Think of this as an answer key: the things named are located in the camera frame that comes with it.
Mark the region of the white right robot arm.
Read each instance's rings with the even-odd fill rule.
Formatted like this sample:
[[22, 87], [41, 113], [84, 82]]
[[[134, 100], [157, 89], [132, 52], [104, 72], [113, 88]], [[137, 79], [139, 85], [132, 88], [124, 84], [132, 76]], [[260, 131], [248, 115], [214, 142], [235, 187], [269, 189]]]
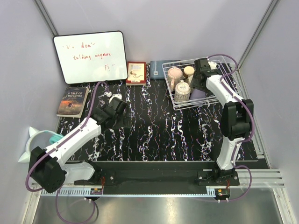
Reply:
[[227, 184], [234, 178], [239, 148], [254, 134], [253, 101], [238, 95], [226, 82], [225, 76], [218, 69], [211, 68], [207, 58], [195, 60], [194, 66], [192, 88], [211, 91], [222, 105], [220, 127], [223, 142], [211, 179], [218, 185]]

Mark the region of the white patterned mug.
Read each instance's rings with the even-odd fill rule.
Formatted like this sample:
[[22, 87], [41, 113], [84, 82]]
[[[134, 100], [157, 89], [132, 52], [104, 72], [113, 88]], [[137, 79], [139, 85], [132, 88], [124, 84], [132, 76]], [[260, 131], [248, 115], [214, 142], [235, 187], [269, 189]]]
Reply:
[[175, 86], [175, 95], [174, 102], [182, 103], [189, 99], [191, 88], [188, 83], [184, 80], [180, 80], [180, 82]]

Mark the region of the lavender cup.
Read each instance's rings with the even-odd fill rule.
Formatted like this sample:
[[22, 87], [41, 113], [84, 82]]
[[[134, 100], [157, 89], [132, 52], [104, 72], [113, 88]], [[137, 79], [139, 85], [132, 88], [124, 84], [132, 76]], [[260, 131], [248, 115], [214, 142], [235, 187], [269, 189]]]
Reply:
[[206, 97], [206, 92], [194, 89], [190, 95], [190, 100], [197, 100], [197, 99], [202, 99]]

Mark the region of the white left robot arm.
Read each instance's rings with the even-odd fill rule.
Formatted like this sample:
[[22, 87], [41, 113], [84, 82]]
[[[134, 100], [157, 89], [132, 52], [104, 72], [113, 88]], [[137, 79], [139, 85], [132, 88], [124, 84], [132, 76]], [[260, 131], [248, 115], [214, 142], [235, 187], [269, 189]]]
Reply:
[[95, 185], [101, 181], [102, 169], [92, 161], [68, 164], [68, 159], [84, 144], [106, 130], [128, 125], [124, 112], [128, 104], [113, 97], [109, 104], [96, 108], [74, 130], [58, 142], [46, 147], [35, 147], [30, 153], [28, 176], [43, 190], [53, 193], [64, 184], [87, 181]]

